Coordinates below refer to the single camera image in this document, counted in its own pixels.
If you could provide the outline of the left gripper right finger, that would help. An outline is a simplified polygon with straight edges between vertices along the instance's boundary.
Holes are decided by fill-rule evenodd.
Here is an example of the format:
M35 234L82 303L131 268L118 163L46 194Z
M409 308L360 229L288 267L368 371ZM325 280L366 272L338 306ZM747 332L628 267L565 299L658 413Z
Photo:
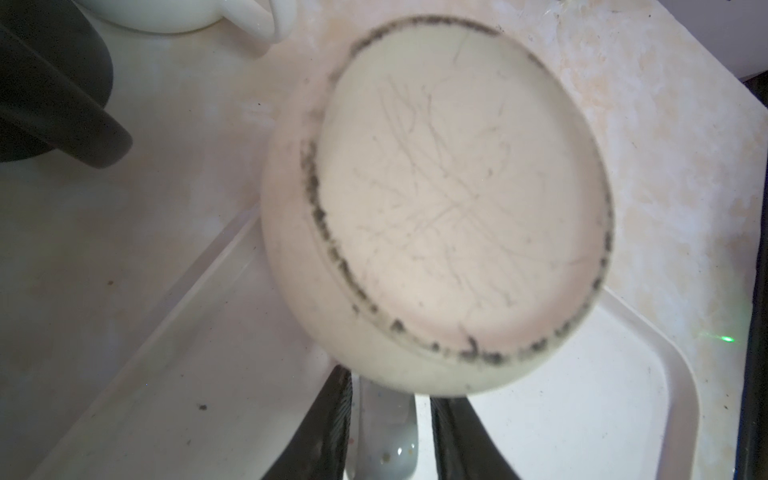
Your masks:
M520 480L466 397L431 397L430 407L440 480Z

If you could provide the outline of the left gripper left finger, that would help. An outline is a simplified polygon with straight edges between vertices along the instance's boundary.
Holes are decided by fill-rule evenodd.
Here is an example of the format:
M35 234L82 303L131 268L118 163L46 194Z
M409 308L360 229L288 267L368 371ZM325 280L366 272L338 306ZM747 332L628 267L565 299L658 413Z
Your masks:
M343 479L352 399L351 372L337 365L292 439L262 479Z

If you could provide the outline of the cream beige mug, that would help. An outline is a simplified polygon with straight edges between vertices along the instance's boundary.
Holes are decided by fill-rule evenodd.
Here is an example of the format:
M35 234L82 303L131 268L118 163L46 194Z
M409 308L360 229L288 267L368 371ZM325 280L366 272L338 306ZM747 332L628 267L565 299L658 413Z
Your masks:
M555 75L494 28L426 14L334 48L298 85L261 218L281 296L353 389L429 402L559 349L599 296L615 226Z

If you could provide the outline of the white ribbed-bottom mug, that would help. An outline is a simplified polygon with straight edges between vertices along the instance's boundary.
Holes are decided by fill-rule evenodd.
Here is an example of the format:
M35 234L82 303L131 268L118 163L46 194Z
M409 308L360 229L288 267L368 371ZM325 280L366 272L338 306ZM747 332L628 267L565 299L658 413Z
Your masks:
M276 44L285 40L297 19L295 0L79 0L95 16L133 30L179 34L206 28L222 19L255 37Z

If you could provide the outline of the black mug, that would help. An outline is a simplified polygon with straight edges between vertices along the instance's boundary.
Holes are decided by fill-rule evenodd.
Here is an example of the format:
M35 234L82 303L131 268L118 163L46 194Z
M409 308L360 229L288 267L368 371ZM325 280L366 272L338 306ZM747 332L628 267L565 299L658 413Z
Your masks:
M130 150L129 132L105 106L109 50L71 1L1 4L1 159L60 150L93 168Z

